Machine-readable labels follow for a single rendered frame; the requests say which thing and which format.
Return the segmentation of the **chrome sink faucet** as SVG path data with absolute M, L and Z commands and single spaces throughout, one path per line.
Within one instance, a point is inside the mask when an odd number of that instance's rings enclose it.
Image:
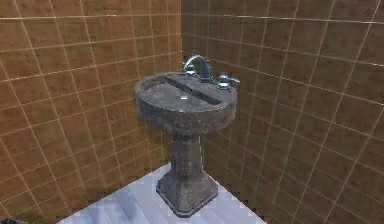
M 197 73 L 194 61 L 199 62 L 200 72 Z M 226 74 L 220 74 L 218 79 L 213 78 L 212 66 L 210 61 L 201 55 L 192 55 L 186 62 L 182 62 L 182 71 L 186 76 L 197 77 L 201 83 L 210 83 L 215 85 L 219 90 L 231 91 L 232 84 L 240 84 L 241 81 L 237 78 L 229 77 Z

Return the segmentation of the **grey stone pedestal sink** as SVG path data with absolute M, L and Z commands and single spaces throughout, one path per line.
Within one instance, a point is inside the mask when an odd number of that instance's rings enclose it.
M 176 216 L 189 218 L 218 195 L 218 185 L 203 168 L 201 137 L 232 123 L 237 90 L 169 72 L 138 81 L 134 94 L 141 119 L 172 135 L 171 167 L 156 192 Z

